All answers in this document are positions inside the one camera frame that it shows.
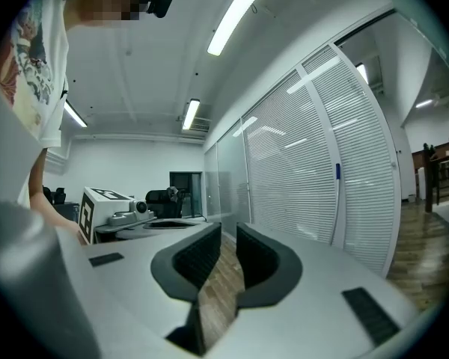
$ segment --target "black vent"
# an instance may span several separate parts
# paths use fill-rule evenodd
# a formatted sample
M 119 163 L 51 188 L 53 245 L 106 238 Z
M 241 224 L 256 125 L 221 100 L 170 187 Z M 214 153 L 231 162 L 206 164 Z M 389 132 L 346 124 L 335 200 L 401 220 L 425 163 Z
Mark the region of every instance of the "black vent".
M 208 120 L 202 120 L 195 118 L 189 130 L 197 130 L 199 132 L 208 132 L 210 130 L 210 122 Z
M 236 311 L 279 303 L 301 278 L 301 260 L 292 249 L 241 223 L 236 226 L 236 255 L 246 288 L 236 297 Z
M 200 289 L 219 258 L 221 230 L 214 230 L 174 255 L 173 267 Z
M 111 253 L 106 255 L 100 255 L 99 257 L 90 258 L 89 260 L 93 267 L 97 267 L 122 259 L 124 259 L 124 256 L 121 255 L 120 253 Z
M 399 332 L 396 323 L 366 289 L 359 287 L 342 294 L 374 344 L 379 346 Z

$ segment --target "office chair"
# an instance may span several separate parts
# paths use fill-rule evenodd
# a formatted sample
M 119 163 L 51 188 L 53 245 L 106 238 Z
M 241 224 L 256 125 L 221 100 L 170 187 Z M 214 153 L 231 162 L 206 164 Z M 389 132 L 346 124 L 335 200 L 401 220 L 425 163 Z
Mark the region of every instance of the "office chair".
M 55 205 L 63 205 L 65 203 L 65 198 L 67 195 L 65 194 L 64 188 L 57 188 L 55 192 L 55 196 L 53 197 L 53 201 Z
M 50 204 L 53 205 L 53 196 L 52 196 L 52 192 L 50 191 L 49 188 L 47 188 L 46 186 L 43 186 L 43 194 L 45 195 L 46 199 L 50 202 Z
M 174 186 L 166 190 L 151 190 L 145 199 L 148 209 L 153 211 L 158 219 L 181 218 L 183 193 Z

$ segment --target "fluorescent ceiling light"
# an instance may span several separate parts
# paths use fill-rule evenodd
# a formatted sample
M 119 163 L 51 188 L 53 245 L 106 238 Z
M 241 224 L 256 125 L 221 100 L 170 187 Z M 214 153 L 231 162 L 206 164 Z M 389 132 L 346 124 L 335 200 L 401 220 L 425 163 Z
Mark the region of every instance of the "fluorescent ceiling light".
M 267 130 L 268 132 L 275 133 L 277 135 L 285 135 L 286 134 L 282 130 L 277 130 L 275 128 L 272 128 L 271 126 L 263 126 L 263 130 Z
M 304 76 L 300 81 L 295 83 L 291 88 L 287 90 L 288 94 L 293 94 L 298 89 L 301 89 L 305 86 L 309 81 L 314 80 L 317 76 L 322 75 L 326 70 L 331 69 L 334 65 L 339 64 L 339 57 L 335 56 L 331 60 L 325 62 L 323 65 L 321 65 L 319 68 L 316 68 L 313 70 L 313 72 L 309 73 L 308 75 Z
M 260 128 L 254 130 L 248 135 L 249 138 L 253 138 L 255 135 L 259 135 L 262 132 L 270 132 L 275 133 L 276 135 L 286 135 L 286 132 L 283 132 L 282 130 L 272 128 L 271 126 L 261 126 Z
M 233 133 L 233 137 L 238 137 L 241 133 L 245 131 L 245 129 L 250 126 L 252 123 L 254 123 L 257 120 L 256 117 L 250 117 L 247 119 L 242 126 L 239 127 L 238 130 Z
M 183 130 L 188 130 L 195 119 L 196 111 L 200 105 L 199 99 L 192 99 L 188 105 L 188 111 L 186 112 L 185 122 L 183 123 Z
M 208 53 L 220 56 L 235 27 L 253 2 L 254 0 L 233 0 L 223 20 L 219 23 L 219 27 L 208 47 Z
M 359 64 L 356 69 L 358 70 L 358 72 L 360 72 L 362 78 L 366 81 L 366 84 L 369 85 L 369 81 L 367 80 L 366 67 L 364 66 L 364 64 Z
M 307 138 L 303 138 L 302 140 L 299 140 L 299 141 L 296 141 L 296 142 L 292 142 L 291 144 L 286 145 L 284 147 L 284 149 L 287 149 L 288 147 L 295 147 L 296 145 L 302 144 L 303 142 L 305 142 L 307 140 L 308 140 Z
M 433 101 L 431 99 L 427 99 L 426 101 L 420 102 L 416 105 L 416 108 L 422 108 L 423 106 L 432 104 Z
M 70 105 L 70 103 L 68 101 L 65 101 L 65 105 L 64 105 L 65 110 L 67 111 L 67 113 L 82 127 L 82 128 L 86 128 L 87 127 L 87 123 L 82 120 L 82 118 L 79 116 L 78 113 L 76 113 L 75 109 L 72 108 L 72 106 Z
M 334 128 L 332 128 L 332 129 L 333 129 L 333 130 L 338 130 L 338 129 L 344 128 L 345 126 L 353 125 L 354 123 L 357 123 L 357 122 L 358 122 L 358 119 L 355 118 L 355 119 L 353 119 L 353 120 L 349 120 L 349 121 L 346 121 L 345 123 L 342 123 L 342 124 L 340 124 L 340 125 L 337 125 L 337 126 L 335 126 Z

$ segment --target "white wall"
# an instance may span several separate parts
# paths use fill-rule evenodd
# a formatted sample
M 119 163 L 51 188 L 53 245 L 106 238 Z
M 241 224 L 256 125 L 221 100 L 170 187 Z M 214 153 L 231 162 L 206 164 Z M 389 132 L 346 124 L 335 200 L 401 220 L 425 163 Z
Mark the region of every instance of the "white wall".
M 366 16 L 391 7 L 391 0 L 315 0 L 290 5 L 244 52 L 213 103 L 208 150 L 291 68 Z
M 63 175 L 45 172 L 43 184 L 64 187 L 67 201 L 80 202 L 84 186 L 109 188 L 144 198 L 170 185 L 170 171 L 204 170 L 199 144 L 137 140 L 74 140 Z
M 402 125 L 418 97 L 432 46 L 403 17 L 394 14 L 372 27 L 379 50 L 384 92 Z
M 72 139 L 70 133 L 61 132 L 61 146 L 50 147 L 46 153 L 45 172 L 51 174 L 63 174 L 64 167 L 70 154 Z
M 390 102 L 384 94 L 378 94 L 376 98 L 391 130 L 392 140 L 397 151 L 401 179 L 401 198 L 405 200 L 409 198 L 409 195 L 416 195 L 414 162 L 412 161 L 411 147 L 409 146 L 406 131 L 400 125 L 396 105 Z
M 441 145 L 449 142 L 449 104 L 435 108 L 414 109 L 404 126 L 411 151 L 423 149 L 423 143 Z

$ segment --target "ceiling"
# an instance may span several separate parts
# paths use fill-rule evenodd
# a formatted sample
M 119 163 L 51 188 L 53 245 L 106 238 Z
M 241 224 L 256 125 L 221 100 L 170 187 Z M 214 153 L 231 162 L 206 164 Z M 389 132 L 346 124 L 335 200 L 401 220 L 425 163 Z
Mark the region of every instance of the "ceiling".
M 381 63 L 372 28 L 367 27 L 358 32 L 341 44 L 340 48 L 355 66 L 364 65 L 368 84 L 374 93 L 381 91 L 383 89 Z
M 388 22 L 392 25 L 397 24 L 397 20 L 389 20 Z M 389 31 L 393 31 L 392 25 L 387 27 Z M 374 31 L 373 25 L 370 25 L 363 31 L 360 31 L 349 38 L 340 47 L 343 50 L 343 53 L 354 63 L 354 65 L 357 66 L 360 63 L 364 64 L 367 71 L 369 86 L 372 87 L 374 93 L 377 91 L 384 91 L 386 95 L 392 96 L 392 92 L 387 91 L 389 90 L 389 87 L 383 86 L 382 83 L 383 71 L 379 59 L 388 56 L 379 53 L 379 47 L 376 45 L 375 38 L 377 33 L 380 32 Z M 426 99 L 437 99 L 441 104 L 449 102 L 449 67 L 434 49 L 431 51 L 427 71 L 415 103 L 422 102 Z
M 145 14 L 108 28 L 70 30 L 68 98 L 88 128 L 68 116 L 63 126 L 72 134 L 182 135 L 179 117 L 191 98 L 201 100 L 197 117 L 210 118 L 240 55 L 294 0 L 257 0 L 257 13 L 248 10 L 223 53 L 209 55 L 213 29 L 232 1 L 174 0 L 164 19 Z

